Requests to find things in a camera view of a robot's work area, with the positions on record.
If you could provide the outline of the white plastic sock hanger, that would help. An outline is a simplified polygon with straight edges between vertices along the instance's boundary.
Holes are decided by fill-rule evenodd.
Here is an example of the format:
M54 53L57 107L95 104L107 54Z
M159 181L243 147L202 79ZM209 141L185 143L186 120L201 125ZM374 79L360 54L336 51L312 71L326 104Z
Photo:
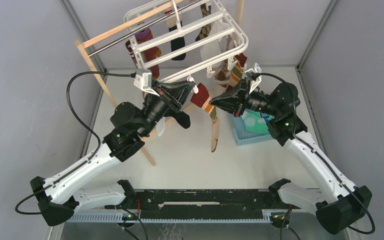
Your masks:
M178 12L176 8L180 8L177 6L176 2L174 0L171 0L169 2L171 6L173 7L173 10L168 13L162 13L157 18L158 19L166 14L169 14L171 12ZM232 18L232 16L229 14L229 12L226 10L226 8L222 5L222 3L219 0L207 0L207 2L202 4L208 4L211 5L211 14L202 17L201 19L198 19L196 21L192 21L189 24L183 25L183 19L181 18L181 14L186 13L192 9L200 7L200 5L190 8L189 10L184 11L183 13L180 13L179 15L174 15L173 17L170 17L167 20L171 19L176 20L177 30L171 31L168 33L165 33L161 36L154 37L152 40L146 41L144 43L138 44L135 35L129 37L128 39L131 42L131 47L134 52L134 55L137 60L137 69L144 69L144 70L150 70L149 68L155 65L160 65L164 62L167 62L169 60L172 60L173 57L176 57L178 55L181 55L183 53L189 53L196 50L201 49L201 47L213 40L217 40L220 37L223 37L222 41L219 43L221 54L214 56L210 59L202 61L202 59L188 67L185 68L177 73L174 73L172 75L169 75L167 77L164 77L160 79L161 83L173 83L177 82L183 79L189 79L191 74L194 74L201 70L207 71L207 77L210 78L214 75L214 68L217 64L228 60L228 66L231 68L234 65L233 57L235 55L238 55L242 52L244 52L248 45L249 45L249 38L244 33L244 31L240 28L239 24ZM145 23L141 23L138 26L135 26L133 28L129 28L129 33L134 31L135 29L139 28L140 25L147 24L153 20L147 21ZM219 21L221 23L228 24L228 27L219 32L218 34L215 34L210 37L206 37L200 41L195 41L195 38L200 32L200 29L202 26L206 24L213 25L214 22ZM160 45L166 44L171 42L171 40L179 37L184 37L185 40L185 47L180 48L176 51L171 51L165 55L161 55L157 57L155 60L144 62L143 54L142 52L144 50L150 49L152 47L159 47Z

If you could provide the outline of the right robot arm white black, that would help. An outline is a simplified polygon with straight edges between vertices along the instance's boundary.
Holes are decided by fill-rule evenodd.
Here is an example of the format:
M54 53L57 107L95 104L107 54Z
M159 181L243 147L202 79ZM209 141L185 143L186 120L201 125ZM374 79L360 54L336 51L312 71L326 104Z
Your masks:
M346 177L318 146L297 116L300 100L295 85L282 82L272 93L265 94L252 90L249 79L242 79L235 87L214 97L211 104L235 117L245 111L271 115L267 123L269 134L300 162L316 183L318 189L311 190L286 178L278 180L269 187L269 203L273 207L289 204L305 210L332 235L351 229L355 222L369 216L372 192Z

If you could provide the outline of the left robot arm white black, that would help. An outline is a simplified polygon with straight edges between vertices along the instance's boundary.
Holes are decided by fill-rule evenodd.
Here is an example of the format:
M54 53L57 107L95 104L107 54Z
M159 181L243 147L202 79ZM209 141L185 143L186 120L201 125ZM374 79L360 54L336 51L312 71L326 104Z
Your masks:
M195 82L186 80L153 81L151 88L155 93L146 95L143 108L127 101L116 107L110 118L114 129L96 150L52 177L32 179L30 186L47 225L60 225L85 209L118 204L125 209L133 207L137 196L126 180L98 189L83 189L83 186L136 154L145 145L143 138L148 137L164 117L182 115L183 105L195 86Z

